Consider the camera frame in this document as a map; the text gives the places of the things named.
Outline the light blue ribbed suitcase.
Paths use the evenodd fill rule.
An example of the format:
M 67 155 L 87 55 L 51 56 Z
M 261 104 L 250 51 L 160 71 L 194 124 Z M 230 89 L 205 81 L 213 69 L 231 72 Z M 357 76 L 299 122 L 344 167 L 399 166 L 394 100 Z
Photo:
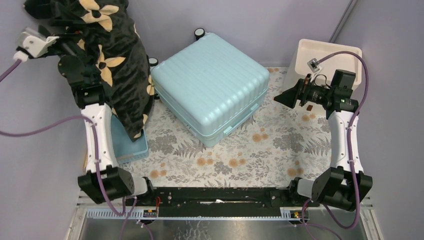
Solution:
M 195 41 L 154 66 L 163 104 L 206 147 L 213 147 L 263 103 L 270 74 L 261 64 L 203 28 Z

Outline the black floral plush blanket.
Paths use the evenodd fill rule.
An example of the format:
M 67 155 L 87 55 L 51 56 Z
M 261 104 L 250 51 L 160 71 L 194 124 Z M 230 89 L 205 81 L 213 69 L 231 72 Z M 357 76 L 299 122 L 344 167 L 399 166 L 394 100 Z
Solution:
M 82 56 L 99 73 L 107 104 L 132 142 L 144 134 L 155 88 L 149 58 L 127 0 L 27 0 L 25 11 L 69 38 L 55 43 L 48 56 Z

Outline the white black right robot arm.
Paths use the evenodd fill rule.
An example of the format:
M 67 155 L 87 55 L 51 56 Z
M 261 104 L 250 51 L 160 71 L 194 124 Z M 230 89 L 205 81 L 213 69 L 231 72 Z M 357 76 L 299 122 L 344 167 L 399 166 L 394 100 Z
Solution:
M 296 177 L 290 182 L 286 198 L 293 206 L 311 199 L 352 212 L 373 186 L 372 177 L 364 174 L 358 153 L 356 111 L 359 102 L 351 98 L 355 78 L 354 72 L 337 69 L 330 85 L 319 86 L 308 74 L 274 97 L 274 101 L 291 109 L 309 102 L 322 106 L 330 127 L 330 166 L 315 180 Z

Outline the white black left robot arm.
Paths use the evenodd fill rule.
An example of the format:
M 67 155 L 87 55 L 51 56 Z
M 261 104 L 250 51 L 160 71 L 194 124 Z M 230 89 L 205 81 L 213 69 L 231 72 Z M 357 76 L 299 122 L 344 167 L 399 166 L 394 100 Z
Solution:
M 77 33 L 53 35 L 45 27 L 26 27 L 18 46 L 31 59 L 59 56 L 59 73 L 71 87 L 75 103 L 85 117 L 87 165 L 77 178 L 80 189 L 96 204 L 135 196 L 144 206 L 152 204 L 155 192 L 146 177 L 133 178 L 118 166 L 111 133 L 112 110 L 94 58 L 76 43 Z

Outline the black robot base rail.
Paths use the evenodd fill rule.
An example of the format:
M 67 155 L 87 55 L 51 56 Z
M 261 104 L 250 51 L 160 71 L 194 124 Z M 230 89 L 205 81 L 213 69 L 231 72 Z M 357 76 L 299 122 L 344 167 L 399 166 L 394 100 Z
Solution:
M 373 179 L 362 173 L 353 178 L 350 173 L 324 173 L 311 181 L 297 177 L 286 188 L 272 187 L 153 187 L 130 197 L 132 179 L 114 176 L 104 181 L 110 200 L 123 199 L 126 207 L 135 206 L 131 218 L 280 218 L 281 208 L 316 207 L 326 205 L 352 212 L 373 185 Z

